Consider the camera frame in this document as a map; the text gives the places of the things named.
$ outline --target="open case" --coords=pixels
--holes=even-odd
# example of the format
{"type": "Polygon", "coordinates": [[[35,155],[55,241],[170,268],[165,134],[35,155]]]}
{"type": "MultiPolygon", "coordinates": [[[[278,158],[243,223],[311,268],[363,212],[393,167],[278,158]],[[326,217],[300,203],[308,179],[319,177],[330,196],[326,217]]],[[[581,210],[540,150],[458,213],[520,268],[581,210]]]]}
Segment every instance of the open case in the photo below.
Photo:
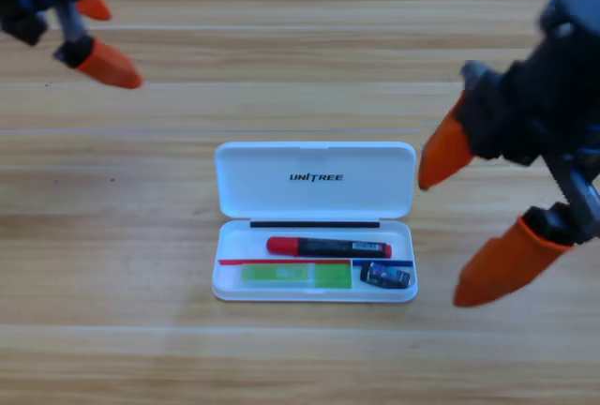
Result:
{"type": "Polygon", "coordinates": [[[406,216],[416,155],[405,142],[227,142],[215,153],[223,214],[213,292],[222,300],[407,302],[418,290],[406,216]],[[294,257],[271,237],[384,243],[387,259],[294,257]],[[409,278],[382,288],[369,267],[409,278]]]}

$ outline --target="red strip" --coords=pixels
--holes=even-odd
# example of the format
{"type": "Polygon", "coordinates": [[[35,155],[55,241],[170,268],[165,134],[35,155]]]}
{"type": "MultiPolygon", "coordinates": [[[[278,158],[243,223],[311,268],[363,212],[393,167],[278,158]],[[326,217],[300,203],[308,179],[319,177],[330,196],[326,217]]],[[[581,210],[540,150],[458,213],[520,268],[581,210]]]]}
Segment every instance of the red strip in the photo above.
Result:
{"type": "Polygon", "coordinates": [[[306,263],[314,263],[314,264],[350,264],[350,260],[327,260],[323,258],[318,258],[316,260],[311,259],[283,259],[283,260],[273,260],[268,258],[261,259],[246,259],[246,260],[237,260],[237,259],[224,259],[219,260],[218,263],[221,266],[237,266],[240,264],[306,264],[306,263]]]}

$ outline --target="unitree logo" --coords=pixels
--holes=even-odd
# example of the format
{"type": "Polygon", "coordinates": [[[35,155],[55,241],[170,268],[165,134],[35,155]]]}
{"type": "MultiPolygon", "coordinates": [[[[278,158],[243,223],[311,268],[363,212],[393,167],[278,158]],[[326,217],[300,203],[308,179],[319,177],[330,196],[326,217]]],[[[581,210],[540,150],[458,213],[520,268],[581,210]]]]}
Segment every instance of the unitree logo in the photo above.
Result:
{"type": "Polygon", "coordinates": [[[292,173],[290,180],[305,182],[341,182],[344,175],[341,173],[292,173]]]}

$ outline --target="robotic hand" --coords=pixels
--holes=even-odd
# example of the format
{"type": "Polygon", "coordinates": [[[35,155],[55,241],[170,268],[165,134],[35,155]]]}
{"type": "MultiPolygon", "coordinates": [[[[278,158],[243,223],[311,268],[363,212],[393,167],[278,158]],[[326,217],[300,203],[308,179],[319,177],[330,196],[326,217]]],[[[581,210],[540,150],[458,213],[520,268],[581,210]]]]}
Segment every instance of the robotic hand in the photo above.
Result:
{"type": "Polygon", "coordinates": [[[550,0],[543,39],[504,74],[467,62],[464,90],[423,148],[427,190],[475,157],[544,160],[567,203],[531,207],[463,268],[454,305],[475,307],[534,281],[575,245],[600,236],[600,0],[550,0]]]}
{"type": "Polygon", "coordinates": [[[36,46],[48,30],[44,12],[53,8],[65,42],[54,58],[69,68],[108,85],[134,89],[142,77],[121,52],[87,34],[81,14],[107,21],[111,12],[102,0],[0,0],[2,30],[14,38],[36,46]]]}

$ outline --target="wooden table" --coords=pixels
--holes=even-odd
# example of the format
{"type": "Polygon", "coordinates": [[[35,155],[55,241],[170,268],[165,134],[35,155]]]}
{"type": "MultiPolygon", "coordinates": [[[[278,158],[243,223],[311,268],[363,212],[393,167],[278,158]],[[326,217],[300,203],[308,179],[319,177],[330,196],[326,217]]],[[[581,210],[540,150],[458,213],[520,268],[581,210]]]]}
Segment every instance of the wooden table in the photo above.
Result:
{"type": "Polygon", "coordinates": [[[477,160],[415,189],[409,305],[211,292],[219,144],[419,152],[462,62],[526,56],[545,1],[109,0],[113,21],[90,25],[136,59],[133,92],[55,63],[57,32],[0,39],[0,403],[599,403],[598,244],[496,304],[451,304],[489,237],[560,199],[540,164],[477,160]]]}

